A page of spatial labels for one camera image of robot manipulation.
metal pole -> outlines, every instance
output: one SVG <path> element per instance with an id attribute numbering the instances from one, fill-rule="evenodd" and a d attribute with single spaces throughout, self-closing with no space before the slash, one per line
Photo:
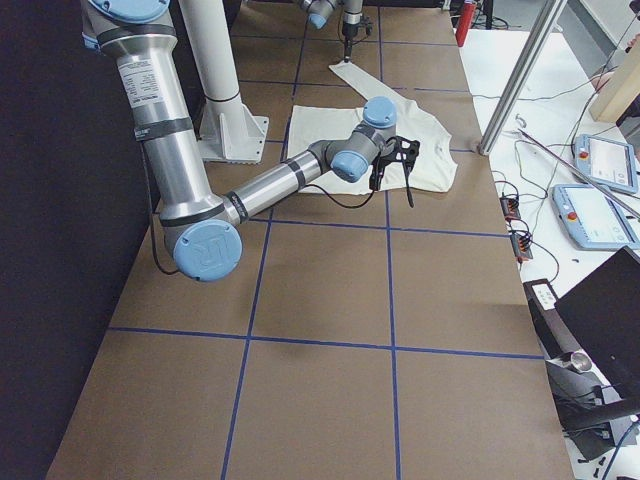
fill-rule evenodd
<path id="1" fill-rule="evenodd" d="M 180 0 L 206 97 L 200 125 L 204 160 L 258 163 L 268 119 L 242 103 L 222 0 Z"/>
<path id="2" fill-rule="evenodd" d="M 527 43 L 525 43 L 520 58 L 518 58 L 507 82 L 507 86 L 498 101 L 496 111 L 493 112 L 489 125 L 487 125 L 484 136 L 478 145 L 478 152 L 481 155 L 488 155 L 493 149 L 502 127 L 504 127 L 513 106 L 518 100 L 522 87 L 524 87 L 529 73 L 531 73 L 531 69 L 540 52 L 542 52 L 542 48 L 566 3 L 567 0 L 547 0 L 547 3 L 542 7 L 531 29 Z"/>

ur logo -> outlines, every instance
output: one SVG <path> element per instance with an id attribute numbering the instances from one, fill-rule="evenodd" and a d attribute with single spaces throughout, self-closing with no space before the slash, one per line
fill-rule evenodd
<path id="1" fill-rule="evenodd" d="M 198 263 L 203 268 L 219 267 L 230 260 L 224 235 L 215 235 L 198 240 L 194 242 L 193 250 L 198 257 Z"/>

white label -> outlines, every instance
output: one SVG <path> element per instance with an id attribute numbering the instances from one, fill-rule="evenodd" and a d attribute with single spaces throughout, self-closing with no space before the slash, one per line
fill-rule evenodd
<path id="1" fill-rule="evenodd" d="M 131 108 L 162 102 L 151 60 L 125 63 L 118 70 Z"/>
<path id="2" fill-rule="evenodd" d="M 556 308 L 556 297 L 553 296 L 551 290 L 549 289 L 549 285 L 546 283 L 541 283 L 533 286 L 533 293 L 538 297 L 538 301 L 542 308 L 545 310 L 553 310 Z"/>

red fire extinguisher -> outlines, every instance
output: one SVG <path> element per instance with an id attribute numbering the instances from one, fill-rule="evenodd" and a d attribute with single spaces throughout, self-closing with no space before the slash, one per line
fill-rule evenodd
<path id="1" fill-rule="evenodd" d="M 473 14 L 475 13 L 475 11 L 475 1 L 464 0 L 464 5 L 462 6 L 462 14 L 460 15 L 460 19 L 458 20 L 458 28 L 456 30 L 456 40 L 458 41 L 459 47 L 464 45 L 464 41 L 467 38 L 467 32 L 469 31 L 469 27 L 471 27 Z"/>

table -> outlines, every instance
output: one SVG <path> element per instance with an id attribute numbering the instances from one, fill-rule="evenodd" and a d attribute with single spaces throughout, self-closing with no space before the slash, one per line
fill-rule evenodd
<path id="1" fill-rule="evenodd" d="M 480 31 L 469 32 L 467 42 L 461 49 L 462 61 L 465 67 L 469 88 L 474 95 L 475 110 L 482 130 L 486 127 L 497 99 L 484 98 L 482 96 L 499 96 L 513 66 L 527 39 L 528 32 L 513 31 Z M 520 95 L 524 98 L 549 97 L 578 85 L 582 85 L 574 92 L 561 95 L 551 100 L 518 101 L 505 125 L 504 132 L 496 143 L 496 147 L 490 154 L 494 178 L 503 180 L 502 174 L 508 181 L 513 182 L 520 193 L 541 192 L 536 187 L 524 181 L 519 175 L 519 168 L 514 152 L 514 143 L 518 139 L 512 132 L 520 125 L 516 122 L 516 115 L 520 115 L 527 123 L 526 130 L 545 144 L 564 144 L 574 124 L 582 111 L 582 107 L 593 94 L 593 87 L 588 82 L 588 77 L 582 70 L 575 55 L 565 41 L 561 33 L 551 34 L 547 44 Z M 579 133 L 596 134 L 606 130 L 602 136 L 617 141 L 625 141 L 624 137 L 611 123 L 595 122 L 587 111 L 581 123 Z M 559 183 L 577 183 L 576 179 L 567 169 L 560 166 L 553 177 L 554 160 L 546 156 L 539 149 L 520 145 L 519 152 L 523 165 L 524 175 L 536 183 L 547 186 Z M 563 158 L 570 159 L 571 151 L 565 148 Z M 502 191 L 502 184 L 497 184 L 498 192 Z M 640 199 L 623 195 L 625 201 L 638 208 Z M 535 224 L 536 215 L 539 213 L 537 229 L 534 238 L 541 245 L 547 247 L 560 263 L 560 273 L 553 282 L 554 290 L 559 296 L 564 295 L 580 280 L 595 270 L 613 252 L 583 251 L 575 248 L 563 230 L 563 226 L 553 212 L 550 201 L 544 203 L 533 200 L 524 200 L 520 207 L 525 221 L 531 227 Z M 636 232 L 640 231 L 638 222 L 631 222 Z M 534 260 L 525 262 L 520 271 L 522 281 L 551 278 L 555 272 L 555 264 L 551 257 L 539 248 L 533 247 Z M 580 458 L 575 445 L 567 440 L 567 448 L 573 459 L 573 469 L 576 478 L 591 477 L 597 465 L 597 461 L 590 464 L 580 464 L 576 460 Z M 622 449 L 615 467 L 610 472 L 609 478 L 615 478 L 615 474 L 640 476 L 639 446 L 628 446 Z"/>
<path id="2" fill-rule="evenodd" d="M 216 284 L 161 275 L 147 238 L 50 480 L 571 478 L 449 16 L 365 13 L 354 60 L 454 135 L 452 190 L 293 196 Z M 214 191 L 281 160 L 293 104 L 364 103 L 327 69 L 336 22 L 243 4 L 241 91 L 270 131 L 261 165 L 207 166 Z"/>

